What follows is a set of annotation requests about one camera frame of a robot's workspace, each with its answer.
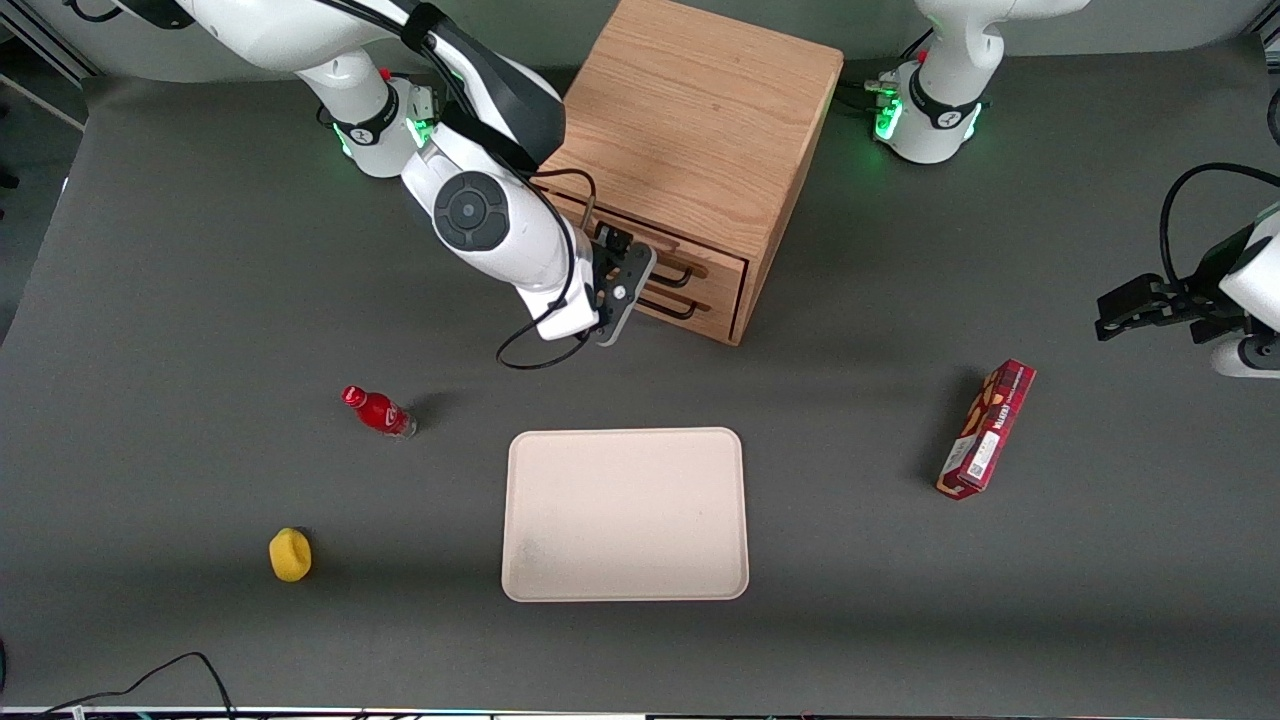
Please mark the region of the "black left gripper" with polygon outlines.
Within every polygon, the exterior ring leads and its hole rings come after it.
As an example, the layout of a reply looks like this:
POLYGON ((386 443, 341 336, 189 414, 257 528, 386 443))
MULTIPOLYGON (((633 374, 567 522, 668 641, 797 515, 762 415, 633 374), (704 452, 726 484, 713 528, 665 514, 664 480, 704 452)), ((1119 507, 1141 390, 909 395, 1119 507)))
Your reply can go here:
POLYGON ((1210 247, 1194 272, 1180 277, 1172 265, 1169 228, 1160 228, 1160 256, 1174 290, 1175 313, 1169 313, 1169 286, 1161 275, 1138 275, 1110 290, 1096 301, 1098 319, 1094 336, 1100 342, 1128 331, 1190 323, 1193 342, 1203 345, 1224 334, 1245 331, 1245 310, 1220 290, 1220 282, 1235 266, 1253 232, 1244 225, 1210 247))

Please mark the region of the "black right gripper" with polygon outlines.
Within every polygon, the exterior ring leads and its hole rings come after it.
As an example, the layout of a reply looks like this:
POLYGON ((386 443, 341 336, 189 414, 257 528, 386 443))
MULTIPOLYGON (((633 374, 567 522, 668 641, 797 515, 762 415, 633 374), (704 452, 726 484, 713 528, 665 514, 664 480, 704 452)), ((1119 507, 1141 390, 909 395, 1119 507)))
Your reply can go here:
POLYGON ((591 242, 591 274, 599 323, 621 320, 621 301, 614 297, 614 287, 632 242, 632 233, 608 223, 596 223, 596 241, 591 242))

